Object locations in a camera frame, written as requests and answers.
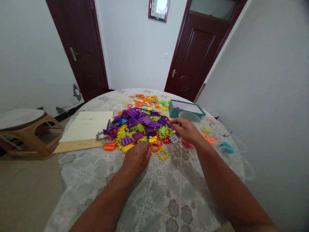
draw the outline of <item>tablecloth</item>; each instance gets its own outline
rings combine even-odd
[[[82,106],[72,116],[66,130],[79,112],[113,111],[116,115],[125,108],[121,102],[132,102],[129,96],[136,94],[189,102],[157,90],[117,90]],[[206,117],[214,120],[219,130],[225,131],[207,112]],[[168,159],[162,161],[156,154],[151,156],[146,170],[131,185],[116,231],[215,231],[226,220],[210,194],[195,149],[181,143],[163,147],[170,154]],[[102,147],[59,154],[59,168],[67,188],[45,231],[68,231],[119,170],[123,159],[122,151],[105,151]],[[233,162],[234,170],[242,178],[241,160],[234,156],[229,162]]]

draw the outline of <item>green box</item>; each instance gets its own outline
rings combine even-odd
[[[170,117],[177,118],[178,114],[181,111],[189,111],[198,116],[200,119],[202,119],[202,117],[206,115],[205,112],[202,110],[202,108],[197,104],[184,101],[171,100],[168,106],[168,112],[170,113]]]

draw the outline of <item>picture frame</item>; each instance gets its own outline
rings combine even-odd
[[[148,18],[167,22],[171,0],[149,0]]]

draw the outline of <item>forearm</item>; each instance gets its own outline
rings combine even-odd
[[[196,145],[198,157],[211,194],[231,224],[273,225],[247,187],[206,141]]]
[[[118,171],[70,231],[115,231],[131,182]]]

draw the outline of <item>pile of toy blocks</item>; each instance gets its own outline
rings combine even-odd
[[[119,112],[108,122],[103,134],[110,140],[114,140],[114,143],[108,143],[105,146],[106,150],[119,148],[126,153],[138,142],[147,141],[151,143],[152,152],[157,152],[162,160],[168,157],[162,144],[176,144],[180,141],[175,134],[175,129],[170,125],[170,119],[151,108],[133,107]]]
[[[157,96],[145,96],[144,94],[137,94],[135,96],[129,96],[130,98],[138,98],[138,100],[134,100],[135,107],[143,107],[143,106],[153,106],[157,110],[161,109],[163,111],[168,111],[166,104],[169,104],[169,101],[158,100]],[[128,108],[132,108],[133,104],[128,104]]]

